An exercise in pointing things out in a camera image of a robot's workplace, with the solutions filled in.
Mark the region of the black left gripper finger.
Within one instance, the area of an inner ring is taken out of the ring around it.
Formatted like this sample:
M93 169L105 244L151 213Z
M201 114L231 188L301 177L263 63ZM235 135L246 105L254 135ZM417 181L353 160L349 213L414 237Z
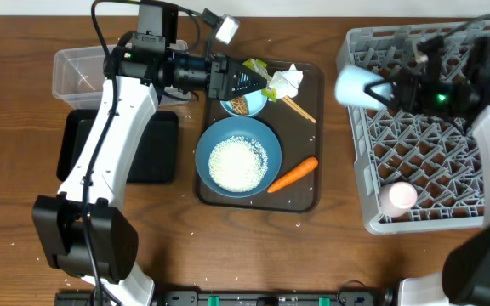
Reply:
M265 80L261 75L247 68L234 59L229 59L227 72L230 85L236 85L240 81L261 82Z
M246 94L250 94L257 90L265 88L267 85L267 81L263 80L261 82L253 82L253 81L240 81L236 85L232 85L230 87L230 91L227 94L227 99L234 99L237 97L244 96Z

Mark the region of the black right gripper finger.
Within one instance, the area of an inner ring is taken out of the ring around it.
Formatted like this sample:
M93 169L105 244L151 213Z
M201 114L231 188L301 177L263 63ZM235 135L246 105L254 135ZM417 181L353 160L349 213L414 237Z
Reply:
M394 95L392 92L373 92L372 94L367 93L367 103L365 108L371 110L382 110L391 109L397 110L398 104L394 100Z
M393 93L395 88L396 83L393 80L380 79L367 83L364 86L364 91L373 93Z

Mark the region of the light blue cup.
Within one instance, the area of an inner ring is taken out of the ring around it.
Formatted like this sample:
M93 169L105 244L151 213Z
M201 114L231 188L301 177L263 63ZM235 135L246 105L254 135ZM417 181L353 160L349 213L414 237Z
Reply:
M365 92L365 86L384 78L355 65L346 65L337 78L334 94L343 106L381 110L385 105Z

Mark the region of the light blue small bowl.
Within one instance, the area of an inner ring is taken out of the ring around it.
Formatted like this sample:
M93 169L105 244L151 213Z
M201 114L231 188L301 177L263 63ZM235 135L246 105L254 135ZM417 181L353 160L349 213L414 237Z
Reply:
M223 109L231 116L254 117L265 107L267 97L260 90L228 101L221 101Z

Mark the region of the dark blue plate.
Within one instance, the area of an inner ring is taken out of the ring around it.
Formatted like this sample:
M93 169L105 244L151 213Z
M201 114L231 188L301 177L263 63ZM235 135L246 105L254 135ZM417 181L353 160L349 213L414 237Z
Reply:
M227 117L208 127L195 151L197 174L215 193L254 196L275 181L282 147L275 133L250 117Z

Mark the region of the white rice pile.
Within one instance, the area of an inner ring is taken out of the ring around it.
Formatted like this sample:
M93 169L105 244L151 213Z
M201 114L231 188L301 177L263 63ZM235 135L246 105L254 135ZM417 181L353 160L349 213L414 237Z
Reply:
M232 136L214 146L208 173L222 189L242 193L258 187L268 170L265 148L255 139Z

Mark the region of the pink cup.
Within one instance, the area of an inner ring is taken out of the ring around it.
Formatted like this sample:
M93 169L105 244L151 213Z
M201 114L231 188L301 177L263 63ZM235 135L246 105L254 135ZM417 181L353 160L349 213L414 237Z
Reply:
M388 217L397 218L409 211L417 202L416 189L409 183L396 182L383 186L378 194L380 211Z

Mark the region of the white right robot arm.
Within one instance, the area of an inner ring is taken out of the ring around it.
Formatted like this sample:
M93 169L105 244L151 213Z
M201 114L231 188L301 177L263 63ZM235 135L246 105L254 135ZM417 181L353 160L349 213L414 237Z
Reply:
M415 45L426 63L421 74L399 74L388 80L388 93L376 93L383 82L366 84L364 92L393 110L433 115L467 123L481 158L484 200L483 229L451 251L442 272L402 280L399 305L490 305L490 37L477 38L465 65L462 82L442 82L446 37Z

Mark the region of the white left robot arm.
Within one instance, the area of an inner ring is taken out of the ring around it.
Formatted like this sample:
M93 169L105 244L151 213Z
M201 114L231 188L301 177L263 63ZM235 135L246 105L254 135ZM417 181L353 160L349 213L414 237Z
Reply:
M126 33L107 51L94 125L55 196L40 195L32 219L48 265L91 281L94 302L149 305L155 284L136 262L137 231L123 216L128 174L148 121L166 88L204 90L227 100L267 81L223 54L173 49L160 36Z

